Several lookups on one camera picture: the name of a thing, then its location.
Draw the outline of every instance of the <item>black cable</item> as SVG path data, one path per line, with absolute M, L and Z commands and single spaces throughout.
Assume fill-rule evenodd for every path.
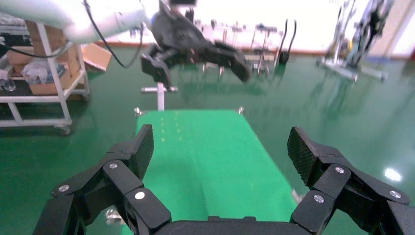
M 91 8 L 87 2 L 87 0 L 84 0 L 84 5 L 85 5 L 85 9 L 87 11 L 87 14 L 90 18 L 91 23 L 93 24 L 93 27 L 95 28 L 96 32 L 98 33 L 99 37 L 101 38 L 101 40 L 104 42 L 105 47 L 108 49 L 108 51 L 111 52 L 111 54 L 113 55 L 114 59 L 119 63 L 119 65 L 121 65 L 121 67 L 128 69 L 133 63 L 134 61 L 137 59 L 139 51 L 141 50 L 141 46 L 142 46 L 142 36 L 143 36 L 143 24 L 141 23 L 141 28 L 140 28 L 140 45 L 137 48 L 136 53 L 134 54 L 133 58 L 131 59 L 131 61 L 127 64 L 124 65 L 119 59 L 118 57 L 115 55 L 115 53 L 113 52 L 113 50 L 110 48 L 110 45 L 108 45 L 107 41 L 105 40 L 104 36 L 102 36 L 101 32 L 98 29 L 98 26 L 96 25 L 95 21 L 92 18 L 92 13 L 91 13 Z
M 69 41 L 66 41 L 65 45 L 63 45 L 61 47 L 61 49 L 57 53 L 52 54 L 52 55 L 34 55 L 34 54 L 30 54 L 30 53 L 27 53 L 27 52 L 24 52 L 24 51 L 21 51 L 21 50 L 14 49 L 12 47 L 9 47 L 9 46 L 3 45 L 3 44 L 0 44 L 0 47 L 4 47 L 4 48 L 6 48 L 8 50 L 11 50 L 11 51 L 14 51 L 14 52 L 23 54 L 23 55 L 27 55 L 27 56 L 31 56 L 31 57 L 35 57 L 35 58 L 47 59 L 47 58 L 52 58 L 52 57 L 59 56 L 60 54 L 62 54 L 63 52 L 65 52 L 68 43 L 69 43 Z
M 290 53 L 291 51 L 291 46 L 293 45 L 294 38 L 296 37 L 296 32 L 297 32 L 297 20 L 294 20 L 294 33 L 293 33 L 293 37 L 291 38 L 290 46 L 288 47 L 288 53 Z

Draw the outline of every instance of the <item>white metal cart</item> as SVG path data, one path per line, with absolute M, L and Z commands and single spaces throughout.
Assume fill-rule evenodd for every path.
M 42 43 L 45 48 L 46 54 L 52 54 L 50 49 L 49 40 L 47 38 L 45 26 L 41 23 L 37 24 Z M 69 135 L 70 125 L 72 119 L 70 119 L 68 106 L 66 99 L 70 94 L 81 94 L 86 100 L 89 99 L 90 88 L 88 83 L 88 75 L 85 70 L 84 59 L 82 51 L 79 45 L 76 46 L 78 51 L 78 61 L 80 63 L 80 71 L 78 77 L 73 81 L 69 88 L 63 89 L 59 80 L 58 71 L 56 70 L 55 58 L 48 58 L 51 73 L 53 75 L 53 81 L 56 86 L 57 95 L 31 95 L 31 96 L 0 96 L 0 103 L 7 103 L 11 113 L 13 114 L 12 120 L 0 120 L 0 127 L 19 127 L 19 126 L 54 126 L 61 128 L 64 135 Z M 84 88 L 75 89 L 79 82 L 83 79 Z M 48 119 L 22 119 L 19 110 L 16 107 L 16 103 L 60 103 L 63 111 L 63 118 L 48 118 Z

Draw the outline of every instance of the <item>green table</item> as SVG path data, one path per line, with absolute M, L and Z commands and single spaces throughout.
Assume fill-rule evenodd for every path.
M 255 216 L 289 221 L 291 187 L 243 115 L 232 110 L 151 111 L 154 153 L 144 184 L 173 221 Z M 123 234 L 129 233 L 124 226 Z

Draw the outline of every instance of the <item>metal frame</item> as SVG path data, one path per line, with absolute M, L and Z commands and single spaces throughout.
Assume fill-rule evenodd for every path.
M 41 23 L 37 23 L 39 34 L 45 49 L 46 54 L 52 54 L 50 49 L 49 40 L 47 38 L 45 26 Z M 7 103 L 9 105 L 10 111 L 13 114 L 14 120 L 0 120 L 0 127 L 18 127 L 18 126 L 54 126 L 57 128 L 62 128 L 64 134 L 68 135 L 70 133 L 69 126 L 72 124 L 72 119 L 70 118 L 68 106 L 66 99 L 70 94 L 81 94 L 86 100 L 89 99 L 90 87 L 88 82 L 88 75 L 85 70 L 84 59 L 82 56 L 82 51 L 79 45 L 77 45 L 78 50 L 78 60 L 81 66 L 80 73 L 78 77 L 74 80 L 72 85 L 63 89 L 61 82 L 59 80 L 59 75 L 56 70 L 56 60 L 55 58 L 48 58 L 51 73 L 53 76 L 53 81 L 56 86 L 57 95 L 48 95 L 48 96 L 0 96 L 0 103 Z M 75 89 L 78 83 L 84 80 L 84 89 Z M 19 110 L 16 107 L 15 103 L 60 103 L 62 107 L 62 112 L 64 118 L 54 118 L 54 119 L 22 119 L 20 116 Z
M 339 58 L 340 47 L 344 39 L 344 35 L 345 35 L 348 22 L 351 19 L 351 17 L 354 15 L 354 13 L 356 12 L 356 8 L 354 7 L 354 2 L 355 2 L 354 0 L 349 13 L 346 15 L 345 10 L 350 4 L 350 1 L 351 0 L 346 0 L 343 3 L 344 6 L 342 8 L 342 15 L 341 17 L 339 17 L 337 25 L 336 25 L 336 31 L 334 35 L 334 40 L 336 44 L 335 44 L 335 50 L 334 50 L 333 57 L 331 58 L 323 57 L 319 59 L 317 63 L 355 82 L 359 78 L 358 73 L 364 73 L 366 75 L 376 77 L 384 81 L 388 77 L 388 74 L 386 72 L 375 70 L 375 69 L 364 67 L 364 66 L 360 66 L 358 69 L 348 68 L 346 62 Z
M 171 87 L 171 90 L 167 90 L 163 83 L 158 82 L 157 87 L 143 87 L 141 88 L 141 93 L 157 93 L 157 110 L 164 111 L 164 93 L 165 92 L 174 92 L 176 93 L 179 89 L 177 87 Z

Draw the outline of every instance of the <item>green epoxy floor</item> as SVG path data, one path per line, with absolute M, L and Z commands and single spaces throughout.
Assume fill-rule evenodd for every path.
M 133 51 L 116 50 L 124 61 Z M 179 92 L 166 95 L 166 108 L 244 106 L 248 123 L 299 194 L 307 189 L 286 149 L 294 125 L 303 127 L 313 140 L 337 147 L 358 169 L 415 199 L 415 64 L 378 65 L 390 73 L 387 81 L 380 83 L 362 75 L 353 85 L 315 67 L 315 57 L 292 56 L 290 60 L 285 71 L 254 76 L 248 85 L 230 71 L 219 79 L 216 69 L 202 75 L 190 67 L 178 68 L 172 74 Z M 70 136 L 59 136 L 56 129 L 44 127 L 0 130 L 0 234 L 31 234 L 52 187 L 95 164 L 112 144 L 130 139 L 137 121 L 133 108 L 156 109 L 156 95 L 140 93 L 142 86 L 154 82 L 140 72 L 139 65 L 124 70 L 112 60 L 106 73 L 90 76 L 90 83 L 89 103 L 69 103 Z M 59 113 L 53 106 L 22 107 L 27 116 L 39 108 L 45 115 Z M 3 106 L 0 112 L 9 115 Z M 88 227 L 88 234 L 93 235 L 117 235 L 119 231 L 120 227 L 105 224 L 103 214 Z M 325 234 L 365 233 L 338 211 Z

